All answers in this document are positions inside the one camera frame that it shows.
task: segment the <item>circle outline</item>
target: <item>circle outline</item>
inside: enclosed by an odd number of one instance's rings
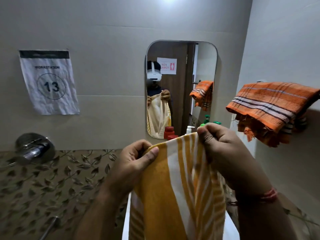
[[[57,76],[57,77],[62,81],[62,83],[63,83],[63,85],[64,85],[64,93],[63,93],[63,95],[62,95],[61,97],[59,97],[59,98],[49,98],[49,97],[47,97],[46,95],[44,95],[43,92],[39,89],[39,85],[38,85],[39,80],[40,80],[40,78],[41,78],[43,75],[46,75],[46,74],[52,74],[52,75],[54,75],[54,76]],[[67,86],[66,86],[66,83],[64,82],[64,80],[63,80],[61,77],[59,77],[58,75],[53,74],[53,73],[50,73],[50,72],[49,72],[49,73],[44,73],[44,74],[42,74],[41,76],[38,77],[38,80],[37,80],[37,88],[38,88],[39,92],[40,92],[45,98],[50,99],[50,100],[59,100],[59,99],[61,99],[61,98],[66,94],[66,91],[67,91]]]

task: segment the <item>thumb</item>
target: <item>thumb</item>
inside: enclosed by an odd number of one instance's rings
[[[159,148],[156,146],[147,152],[144,156],[135,161],[139,171],[145,170],[158,156]]]
[[[199,140],[204,145],[207,156],[212,155],[219,144],[218,140],[207,130],[206,127],[198,127],[197,133]]]

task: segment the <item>black header strip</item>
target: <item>black header strip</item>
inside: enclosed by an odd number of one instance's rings
[[[70,59],[69,51],[20,50],[21,58]]]

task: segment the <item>black hair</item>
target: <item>black hair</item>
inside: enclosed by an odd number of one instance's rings
[[[152,65],[151,65],[152,61],[148,60],[147,65],[146,65],[146,69],[147,70],[151,70],[152,69]],[[154,64],[154,69],[160,71],[161,70],[161,65],[157,62],[157,61],[153,61]]]

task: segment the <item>orange plaid towel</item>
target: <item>orange plaid towel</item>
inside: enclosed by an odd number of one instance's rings
[[[238,131],[248,141],[256,137],[270,147],[289,143],[291,131],[306,128],[305,112],[320,89],[288,82],[245,84],[226,109],[239,120]]]
[[[213,81],[201,81],[193,89],[189,96],[195,99],[195,106],[199,106],[204,111],[208,111],[212,102]]]

